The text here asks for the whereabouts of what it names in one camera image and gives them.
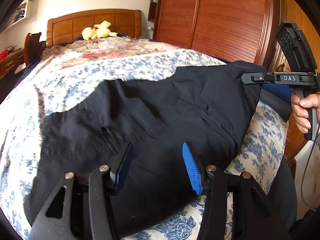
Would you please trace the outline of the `person's right hand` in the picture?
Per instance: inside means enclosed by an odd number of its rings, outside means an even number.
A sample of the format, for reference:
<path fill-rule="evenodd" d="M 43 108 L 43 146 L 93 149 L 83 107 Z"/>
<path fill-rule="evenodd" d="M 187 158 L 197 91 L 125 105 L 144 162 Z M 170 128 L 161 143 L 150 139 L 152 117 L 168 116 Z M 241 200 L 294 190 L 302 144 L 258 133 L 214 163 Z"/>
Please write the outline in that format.
<path fill-rule="evenodd" d="M 291 95 L 291 106 L 293 110 L 293 116 L 296 121 L 298 129 L 306 134 L 311 128 L 311 123 L 308 120 L 308 109 L 315 107 L 317 113 L 317 119 L 319 120 L 319 94 L 310 94 L 306 98 L 300 100 L 300 98 L 293 93 Z"/>

